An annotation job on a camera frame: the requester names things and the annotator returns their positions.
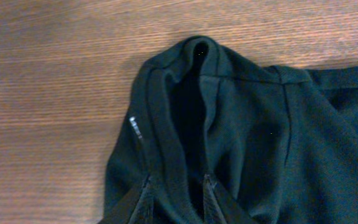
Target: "teal fabric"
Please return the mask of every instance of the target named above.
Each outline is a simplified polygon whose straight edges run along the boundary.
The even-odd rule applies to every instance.
[[[146,61],[100,223],[358,223],[358,67],[260,67],[205,36]]]

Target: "wooden surface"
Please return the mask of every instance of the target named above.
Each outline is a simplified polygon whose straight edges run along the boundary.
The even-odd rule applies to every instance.
[[[142,63],[191,35],[255,63],[358,65],[358,1],[0,1],[0,223],[96,223]]]

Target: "brown wooden floor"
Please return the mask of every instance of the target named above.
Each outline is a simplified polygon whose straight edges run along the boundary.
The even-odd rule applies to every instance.
[[[0,223],[100,220],[132,80],[195,34],[261,66],[349,67],[358,1],[0,1]]]

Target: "garment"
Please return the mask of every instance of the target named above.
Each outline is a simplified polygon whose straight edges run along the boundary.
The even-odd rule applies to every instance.
[[[134,80],[104,200],[100,223],[358,223],[358,67],[179,42]]]

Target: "wooden table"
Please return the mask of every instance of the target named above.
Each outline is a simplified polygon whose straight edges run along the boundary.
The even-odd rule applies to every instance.
[[[358,65],[358,1],[0,1],[0,223],[97,223],[142,63],[191,35],[255,63]]]

